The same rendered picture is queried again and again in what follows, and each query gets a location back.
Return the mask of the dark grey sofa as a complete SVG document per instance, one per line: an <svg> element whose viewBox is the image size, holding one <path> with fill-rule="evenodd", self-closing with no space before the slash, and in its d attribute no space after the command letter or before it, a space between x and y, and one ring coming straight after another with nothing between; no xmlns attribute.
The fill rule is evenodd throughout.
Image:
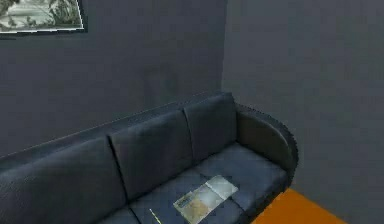
<svg viewBox="0 0 384 224"><path fill-rule="evenodd" d="M0 224L189 224L173 203L216 175L239 190L199 224L251 224L298 163L283 123L202 93L0 157Z"/></svg>

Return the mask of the thin yellow pencil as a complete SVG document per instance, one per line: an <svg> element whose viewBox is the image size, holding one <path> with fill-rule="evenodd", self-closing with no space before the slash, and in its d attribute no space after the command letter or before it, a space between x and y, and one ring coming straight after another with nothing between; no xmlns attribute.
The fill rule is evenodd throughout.
<svg viewBox="0 0 384 224"><path fill-rule="evenodd" d="M162 224L162 222L160 221L160 219L156 216L156 214L153 212L153 210L150 208L149 209L149 212L152 214L153 218L156 220L156 222L158 224Z"/></svg>

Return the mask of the framed landscape wall picture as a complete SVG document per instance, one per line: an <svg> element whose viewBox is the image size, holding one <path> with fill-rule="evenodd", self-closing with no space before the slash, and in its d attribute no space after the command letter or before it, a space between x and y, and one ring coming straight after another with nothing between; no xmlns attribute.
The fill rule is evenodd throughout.
<svg viewBox="0 0 384 224"><path fill-rule="evenodd" d="M84 29L79 0L0 0L0 34Z"/></svg>

